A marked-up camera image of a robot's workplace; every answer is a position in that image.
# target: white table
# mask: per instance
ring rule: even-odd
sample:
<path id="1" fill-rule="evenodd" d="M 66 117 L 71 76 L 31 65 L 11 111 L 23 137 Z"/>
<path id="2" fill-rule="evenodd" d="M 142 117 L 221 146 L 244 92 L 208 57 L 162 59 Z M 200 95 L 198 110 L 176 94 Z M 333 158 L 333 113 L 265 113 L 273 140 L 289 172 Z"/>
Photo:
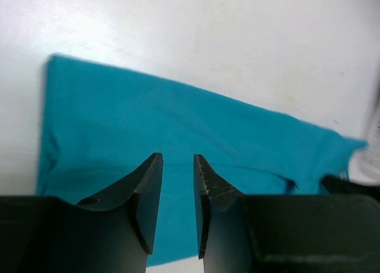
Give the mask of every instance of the white table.
<path id="1" fill-rule="evenodd" d="M 0 0 L 0 194 L 34 192 L 42 66 L 55 52 L 364 137 L 378 88 L 380 0 Z M 371 181 L 357 160 L 350 172 Z M 148 271 L 202 272 L 195 260 Z"/>

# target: towel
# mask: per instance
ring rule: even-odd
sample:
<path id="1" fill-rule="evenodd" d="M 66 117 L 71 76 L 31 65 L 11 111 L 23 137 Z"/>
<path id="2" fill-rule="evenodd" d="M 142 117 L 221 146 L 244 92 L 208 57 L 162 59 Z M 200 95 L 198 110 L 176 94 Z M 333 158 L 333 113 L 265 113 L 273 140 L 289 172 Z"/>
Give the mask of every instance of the towel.
<path id="1" fill-rule="evenodd" d="M 209 91 L 53 55 L 46 65 L 38 195 L 77 203 L 164 157 L 153 255 L 157 265 L 197 254 L 193 155 L 250 194 L 317 194 L 346 172 L 364 141 Z"/>

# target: cloth fold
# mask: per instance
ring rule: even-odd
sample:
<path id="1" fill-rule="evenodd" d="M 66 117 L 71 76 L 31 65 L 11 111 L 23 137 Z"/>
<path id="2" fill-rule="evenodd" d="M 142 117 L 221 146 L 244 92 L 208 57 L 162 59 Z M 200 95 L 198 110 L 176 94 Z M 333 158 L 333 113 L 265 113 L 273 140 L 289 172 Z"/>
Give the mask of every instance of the cloth fold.
<path id="1" fill-rule="evenodd" d="M 316 194 L 366 143 L 209 91 L 54 55 L 47 63 L 38 195 L 70 203 L 107 187 L 151 153 L 164 157 L 149 265 L 197 254 L 192 156 L 244 193 Z"/>

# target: teal cloth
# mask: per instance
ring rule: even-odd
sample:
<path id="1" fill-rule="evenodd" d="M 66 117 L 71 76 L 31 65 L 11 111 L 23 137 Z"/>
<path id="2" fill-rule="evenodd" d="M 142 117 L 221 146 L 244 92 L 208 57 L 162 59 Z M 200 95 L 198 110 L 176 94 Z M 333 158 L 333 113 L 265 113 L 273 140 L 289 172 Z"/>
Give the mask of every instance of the teal cloth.
<path id="1" fill-rule="evenodd" d="M 197 254 L 193 155 L 244 193 L 318 193 L 327 173 L 347 171 L 365 142 L 291 116 L 135 71 L 52 56 L 37 194 L 76 203 L 164 157 L 153 256 L 162 264 Z"/>

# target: folded cloth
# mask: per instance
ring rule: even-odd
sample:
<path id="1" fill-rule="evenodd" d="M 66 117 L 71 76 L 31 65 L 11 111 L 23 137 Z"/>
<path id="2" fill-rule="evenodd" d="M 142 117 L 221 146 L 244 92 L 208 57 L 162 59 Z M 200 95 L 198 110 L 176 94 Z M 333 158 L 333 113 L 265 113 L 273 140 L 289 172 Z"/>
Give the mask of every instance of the folded cloth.
<path id="1" fill-rule="evenodd" d="M 52 56 L 47 63 L 38 195 L 70 203 L 107 187 L 151 153 L 164 157 L 148 264 L 197 254 L 193 155 L 244 193 L 316 194 L 364 141 L 209 91 Z"/>

